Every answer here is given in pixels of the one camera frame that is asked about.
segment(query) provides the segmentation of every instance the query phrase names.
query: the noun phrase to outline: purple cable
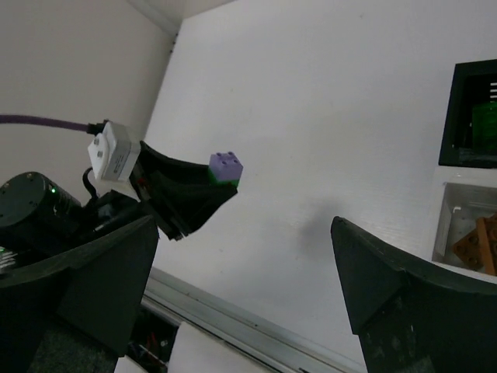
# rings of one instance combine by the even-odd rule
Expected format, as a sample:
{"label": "purple cable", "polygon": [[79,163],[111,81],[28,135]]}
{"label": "purple cable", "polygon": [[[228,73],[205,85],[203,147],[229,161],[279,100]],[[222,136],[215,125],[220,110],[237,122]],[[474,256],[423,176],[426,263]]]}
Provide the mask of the purple cable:
{"label": "purple cable", "polygon": [[88,124],[67,122],[66,120],[33,117],[31,115],[3,115],[0,114],[0,124],[34,124],[36,126],[65,128],[67,130],[86,132]]}

